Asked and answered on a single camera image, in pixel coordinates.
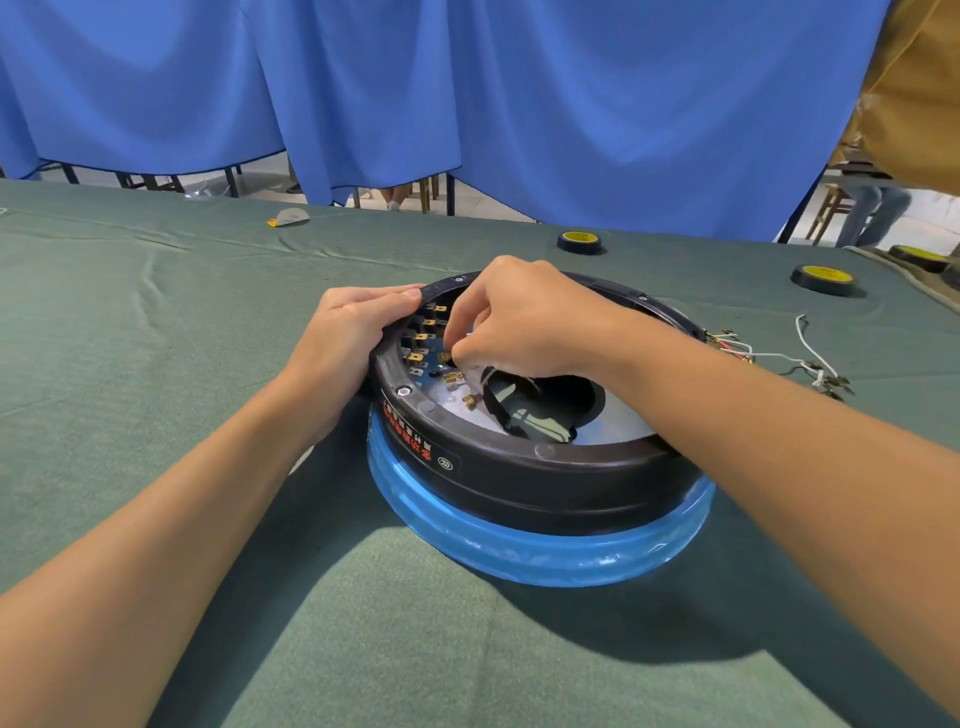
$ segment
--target black round housing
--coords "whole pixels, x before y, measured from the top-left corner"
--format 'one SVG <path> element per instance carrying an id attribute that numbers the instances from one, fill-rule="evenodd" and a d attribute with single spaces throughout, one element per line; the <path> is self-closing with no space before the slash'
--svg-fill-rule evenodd
<path id="1" fill-rule="evenodd" d="M 479 273 L 423 289 L 412 317 L 443 335 L 444 314 Z M 682 313 L 632 288 L 567 274 L 605 298 L 705 340 Z M 429 399 L 401 358 L 411 319 L 385 329 L 372 354 L 373 416 L 395 455 L 441 500 L 488 522 L 565 536 L 612 533 L 674 510 L 701 472 L 658 435 L 610 445 L 535 442 L 475 425 Z"/>

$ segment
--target electrical tape roll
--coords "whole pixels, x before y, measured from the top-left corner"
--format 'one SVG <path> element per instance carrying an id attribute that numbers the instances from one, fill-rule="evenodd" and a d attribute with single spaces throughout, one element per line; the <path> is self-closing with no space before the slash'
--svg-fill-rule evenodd
<path id="1" fill-rule="evenodd" d="M 914 248 L 909 245 L 895 245 L 890 248 L 890 255 L 897 260 L 913 263 L 928 273 L 943 273 L 950 265 L 949 258 L 925 251 L 923 248 Z"/>
<path id="2" fill-rule="evenodd" d="M 960 291 L 960 263 L 953 263 L 940 274 L 940 278 L 950 288 L 955 288 Z"/>
<path id="3" fill-rule="evenodd" d="M 849 296 L 856 290 L 856 279 L 846 271 L 823 265 L 798 265 L 790 280 L 816 293 L 829 296 Z"/>
<path id="4" fill-rule="evenodd" d="M 584 231 L 567 231 L 557 236 L 557 247 L 576 255 L 600 255 L 604 252 L 599 235 Z"/>

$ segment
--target hand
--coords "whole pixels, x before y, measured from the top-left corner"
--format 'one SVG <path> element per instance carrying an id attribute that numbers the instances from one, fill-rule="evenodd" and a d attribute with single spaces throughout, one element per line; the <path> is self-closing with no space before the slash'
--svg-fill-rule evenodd
<path id="1" fill-rule="evenodd" d="M 619 308 L 546 261 L 504 255 L 457 299 L 444 345 L 462 369 L 589 376 L 597 357 L 591 333 Z"/>
<path id="2" fill-rule="evenodd" d="M 291 385 L 309 428 L 307 445 L 337 424 L 359 389 L 383 328 L 420 307 L 422 284 L 330 288 L 277 378 Z"/>

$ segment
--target floor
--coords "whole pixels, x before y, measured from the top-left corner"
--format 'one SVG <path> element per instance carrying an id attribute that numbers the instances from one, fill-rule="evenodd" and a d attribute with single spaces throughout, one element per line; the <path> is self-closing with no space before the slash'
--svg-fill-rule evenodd
<path id="1" fill-rule="evenodd" d="M 110 172 L 101 172 L 93 169 L 77 170 L 81 184 L 99 184 L 102 186 L 118 186 L 116 177 Z M 243 165 L 243 175 L 237 176 L 237 183 L 242 196 L 251 196 L 262 200 L 279 200 L 282 202 L 304 203 L 303 195 L 289 195 L 286 190 L 291 181 L 287 174 L 287 156 L 285 153 L 274 155 Z M 42 178 L 46 182 L 66 182 L 59 170 L 44 172 Z M 444 175 L 440 176 L 440 199 L 431 200 L 431 214 L 446 215 L 446 185 Z M 184 188 L 192 194 L 224 194 L 227 190 L 227 178 L 223 172 L 212 172 L 200 175 L 183 175 L 180 177 Z M 807 206 L 806 213 L 791 238 L 791 244 L 810 245 L 809 240 L 803 238 L 813 223 L 813 218 L 826 195 L 826 189 L 821 187 Z M 386 210 L 383 198 L 375 190 L 363 190 L 360 207 L 364 209 Z M 419 188 L 414 184 L 414 194 L 404 201 L 401 212 L 420 214 Z M 516 220 L 532 223 L 534 220 L 516 210 L 499 203 L 482 192 L 457 182 L 456 212 L 461 217 L 480 217 L 493 220 Z M 830 223 L 820 245 L 832 246 L 837 234 L 843 226 L 845 216 L 838 215 Z M 925 220 L 904 215 L 890 230 L 890 233 L 880 244 L 881 249 L 891 245 L 912 245 L 929 250 L 933 253 L 947 255 L 960 243 L 960 233 L 932 224 Z"/>
<path id="2" fill-rule="evenodd" d="M 820 187 L 813 195 L 810 204 L 806 206 L 806 212 L 801 218 L 800 224 L 793 233 L 793 237 L 790 238 L 791 244 L 812 244 L 811 241 L 804 239 L 804 236 L 813 225 L 813 219 L 816 217 L 817 211 L 820 209 L 820 205 L 823 203 L 826 195 L 827 189 L 825 187 Z M 846 215 L 834 216 L 833 220 L 830 221 L 827 231 L 824 233 L 823 239 L 820 241 L 820 245 L 829 245 L 832 247 L 846 219 Z M 890 232 L 887 233 L 887 236 L 883 238 L 878 247 L 881 250 L 887 250 L 892 245 L 911 245 L 915 248 L 923 248 L 924 250 L 931 251 L 932 253 L 949 255 L 957 247 L 957 244 L 960 244 L 960 233 L 949 231 L 946 228 L 933 225 L 925 220 L 910 217 L 908 210 L 907 214 L 894 224 L 894 227 L 890 229 Z"/>

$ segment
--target person's leg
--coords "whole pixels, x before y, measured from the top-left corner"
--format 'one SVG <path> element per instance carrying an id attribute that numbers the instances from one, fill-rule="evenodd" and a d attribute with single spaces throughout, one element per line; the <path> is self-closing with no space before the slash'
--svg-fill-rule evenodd
<path id="1" fill-rule="evenodd" d="M 898 187 L 884 187 L 880 199 L 880 207 L 874 213 L 874 219 L 870 221 L 856 241 L 857 248 L 872 248 L 880 242 L 910 207 L 913 196 L 905 189 Z"/>
<path id="2" fill-rule="evenodd" d="M 837 236 L 836 247 L 844 248 L 848 245 L 859 245 L 858 240 L 860 233 L 863 232 L 863 226 L 867 224 L 870 213 L 880 203 L 880 190 L 877 187 L 859 184 L 841 184 L 840 188 L 853 199 L 853 209 L 847 213 L 847 220 Z"/>
<path id="3" fill-rule="evenodd" d="M 411 187 L 413 187 L 412 184 L 401 184 L 398 187 L 394 187 L 394 202 L 402 205 L 403 201 L 409 197 Z"/>

